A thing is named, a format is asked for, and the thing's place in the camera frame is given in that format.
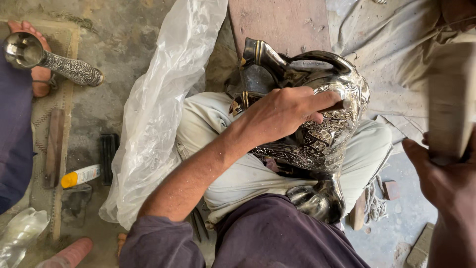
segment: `grey trousers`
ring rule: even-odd
[[[183,160],[213,141],[234,120],[228,114],[231,99],[224,93],[204,92],[185,99],[177,129],[177,149]],[[346,214],[354,207],[373,174],[380,168],[392,143],[390,130],[381,123],[362,120],[347,145],[340,184]],[[211,210],[207,227],[226,214],[265,193],[284,195],[292,187],[314,185],[315,180],[286,178],[266,168],[254,155],[246,154],[218,177],[205,191]]]

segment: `toe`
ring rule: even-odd
[[[30,28],[32,27],[31,23],[29,21],[22,21],[21,22],[21,27],[25,30],[25,31],[30,31]]]
[[[11,32],[21,31],[21,25],[16,21],[8,21],[8,27]]]

